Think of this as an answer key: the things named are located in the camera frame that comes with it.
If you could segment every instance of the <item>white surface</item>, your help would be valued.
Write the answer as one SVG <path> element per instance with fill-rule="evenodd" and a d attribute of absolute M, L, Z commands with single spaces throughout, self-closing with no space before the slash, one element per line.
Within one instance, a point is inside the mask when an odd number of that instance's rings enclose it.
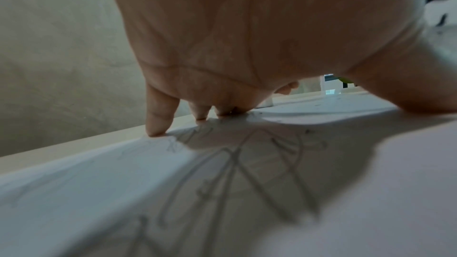
<path fill-rule="evenodd" d="M 0 256 L 454 256 L 456 119 L 335 95 L 5 175 Z"/>

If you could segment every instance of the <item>table surface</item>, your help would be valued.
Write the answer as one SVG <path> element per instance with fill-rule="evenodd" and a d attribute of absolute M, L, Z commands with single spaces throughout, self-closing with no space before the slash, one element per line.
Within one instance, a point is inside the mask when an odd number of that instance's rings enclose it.
<path fill-rule="evenodd" d="M 291 99 L 319 99 L 325 98 L 340 93 L 367 93 L 361 87 L 347 89 L 331 89 L 325 91 L 317 91 L 311 93 L 296 94 L 290 96 L 273 97 L 275 105 L 287 102 Z M 209 112 L 209 118 L 217 117 L 214 110 Z M 171 129 L 179 128 L 195 122 L 192 115 L 174 118 Z M 57 160 L 60 158 L 76 155 L 79 153 L 88 152 L 93 149 L 102 148 L 109 145 L 114 145 L 123 141 L 133 140 L 145 136 L 145 128 L 138 126 L 134 128 L 123 129 L 107 134 L 82 138 L 75 141 L 62 143 L 54 146 L 30 150 L 14 155 L 4 156 L 0 158 L 0 175 L 11 173 L 20 169 L 40 165 L 46 162 Z"/>

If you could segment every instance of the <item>hand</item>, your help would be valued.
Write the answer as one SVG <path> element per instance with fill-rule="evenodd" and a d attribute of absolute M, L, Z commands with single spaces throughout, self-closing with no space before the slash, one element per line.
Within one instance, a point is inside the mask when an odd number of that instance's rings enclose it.
<path fill-rule="evenodd" d="M 457 69 L 424 37 L 426 0 L 116 0 L 147 86 L 147 132 L 254 108 L 298 79 L 347 77 L 410 110 L 457 109 Z"/>

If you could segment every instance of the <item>skin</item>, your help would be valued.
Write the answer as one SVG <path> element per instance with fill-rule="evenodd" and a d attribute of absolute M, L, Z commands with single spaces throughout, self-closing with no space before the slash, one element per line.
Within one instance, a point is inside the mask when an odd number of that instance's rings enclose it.
<path fill-rule="evenodd" d="M 403 109 L 457 111 L 456 60 L 434 48 L 426 0 L 116 0 L 146 80 L 150 136 L 179 100 L 197 120 L 254 108 L 334 73 Z"/>

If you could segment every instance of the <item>white paper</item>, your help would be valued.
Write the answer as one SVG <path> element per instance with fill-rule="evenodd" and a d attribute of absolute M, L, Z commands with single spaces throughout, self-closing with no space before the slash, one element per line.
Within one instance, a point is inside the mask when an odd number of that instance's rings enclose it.
<path fill-rule="evenodd" d="M 336 95 L 7 175 L 0 256 L 455 256 L 456 120 Z"/>

